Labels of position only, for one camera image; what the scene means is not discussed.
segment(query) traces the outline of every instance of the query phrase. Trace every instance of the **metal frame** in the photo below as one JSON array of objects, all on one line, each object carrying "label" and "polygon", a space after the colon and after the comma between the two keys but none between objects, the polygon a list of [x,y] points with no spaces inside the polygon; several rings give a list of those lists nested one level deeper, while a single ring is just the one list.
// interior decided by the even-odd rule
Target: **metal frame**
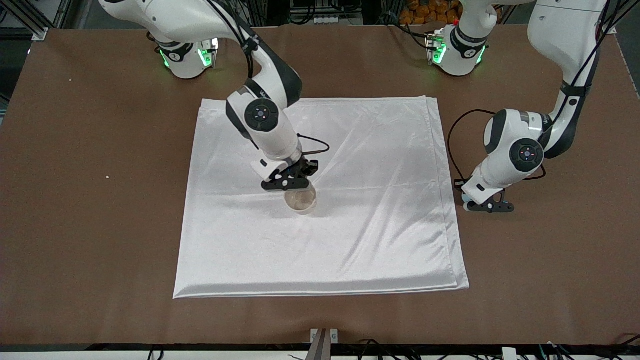
[{"label": "metal frame", "polygon": [[32,40],[44,40],[53,23],[28,0],[0,0],[3,8],[11,13],[32,34]]},{"label": "metal frame", "polygon": [[[55,29],[66,29],[72,28],[74,20],[74,15],[76,12],[72,11],[74,8],[78,8],[84,0],[61,0],[60,5],[58,6],[58,11],[56,12],[56,17],[51,22],[40,10],[38,10],[35,6],[33,6],[29,0],[0,0],[0,4],[8,8],[10,6],[15,7],[16,4],[20,7],[21,12],[24,12],[24,7],[28,6],[31,11],[37,12],[36,16],[39,19],[44,19],[44,23],[40,23],[40,26],[45,26],[46,28],[55,28]],[[15,14],[9,10],[7,10],[10,14],[12,14],[19,22],[21,22],[24,28],[0,28],[0,40],[32,40],[35,35],[32,32],[31,28],[21,20],[20,17],[15,16]]]}]

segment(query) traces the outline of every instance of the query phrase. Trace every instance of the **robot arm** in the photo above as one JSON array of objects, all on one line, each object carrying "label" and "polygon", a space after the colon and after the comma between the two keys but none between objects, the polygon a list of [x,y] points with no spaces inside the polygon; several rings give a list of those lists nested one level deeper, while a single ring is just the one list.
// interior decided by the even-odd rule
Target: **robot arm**
[{"label": "robot arm", "polygon": [[249,25],[218,0],[100,0],[113,17],[147,28],[165,65],[179,78],[200,75],[207,61],[207,41],[237,42],[262,67],[227,99],[227,117],[258,148],[253,169],[267,191],[305,190],[317,171],[307,161],[298,136],[282,111],[300,99],[302,81]]},{"label": "robot arm", "polygon": [[430,64],[453,76],[464,76],[482,61],[486,41],[498,16],[492,4],[518,5],[534,0],[461,0],[464,6],[457,25],[447,25],[427,38]]},{"label": "robot arm", "polygon": [[555,158],[571,147],[596,70],[597,55],[592,53],[605,2],[538,0],[529,22],[529,41],[562,68],[556,108],[548,115],[501,110],[493,116],[484,132],[489,156],[461,187],[470,200],[466,209],[495,211],[495,194],[533,174],[543,156]]}]

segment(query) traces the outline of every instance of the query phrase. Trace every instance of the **brown table surface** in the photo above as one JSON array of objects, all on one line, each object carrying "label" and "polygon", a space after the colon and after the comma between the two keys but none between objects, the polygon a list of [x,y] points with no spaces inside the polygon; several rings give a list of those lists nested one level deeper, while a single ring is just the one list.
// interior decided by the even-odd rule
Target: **brown table surface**
[{"label": "brown table surface", "polygon": [[[474,108],[549,112],[561,83],[524,26],[497,27],[463,78],[396,29],[258,32],[304,97],[437,97],[445,131]],[[640,329],[640,101],[614,37],[548,176],[508,190],[512,214],[458,208],[469,290],[172,300],[200,100],[246,78],[227,45],[217,69],[184,81],[143,31],[55,30],[33,44],[0,127],[0,343],[295,343],[327,327],[341,342],[604,344]],[[486,156],[487,120],[454,133],[466,174]]]}]

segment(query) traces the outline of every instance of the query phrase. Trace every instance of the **white cloth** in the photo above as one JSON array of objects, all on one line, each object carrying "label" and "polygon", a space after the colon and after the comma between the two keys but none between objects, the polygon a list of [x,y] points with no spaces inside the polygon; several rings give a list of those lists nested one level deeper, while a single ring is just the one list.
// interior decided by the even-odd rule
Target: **white cloth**
[{"label": "white cloth", "polygon": [[468,288],[436,99],[302,99],[286,113],[331,145],[309,156],[310,215],[261,190],[255,148],[223,101],[202,101],[175,299]]}]

